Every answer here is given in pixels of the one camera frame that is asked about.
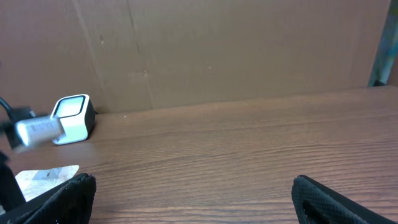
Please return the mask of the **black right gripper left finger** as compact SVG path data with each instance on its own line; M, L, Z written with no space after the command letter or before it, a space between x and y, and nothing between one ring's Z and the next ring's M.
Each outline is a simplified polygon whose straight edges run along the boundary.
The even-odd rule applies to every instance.
M95 193L95 177L81 173L1 215L1 223L88 224L91 218Z

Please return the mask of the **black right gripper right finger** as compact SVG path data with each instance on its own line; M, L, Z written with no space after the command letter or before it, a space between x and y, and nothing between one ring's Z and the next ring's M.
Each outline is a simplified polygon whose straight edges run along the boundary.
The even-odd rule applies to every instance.
M300 224L396 224L306 175L294 179L291 195Z

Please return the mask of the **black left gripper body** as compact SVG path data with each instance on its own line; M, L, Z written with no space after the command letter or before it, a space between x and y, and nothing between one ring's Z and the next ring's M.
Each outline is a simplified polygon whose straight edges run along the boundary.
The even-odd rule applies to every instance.
M46 113L35 114L30 107L6 108L8 120L1 121L1 134L5 134L11 149L22 146L22 141L16 132L16 123L25 119L44 117Z

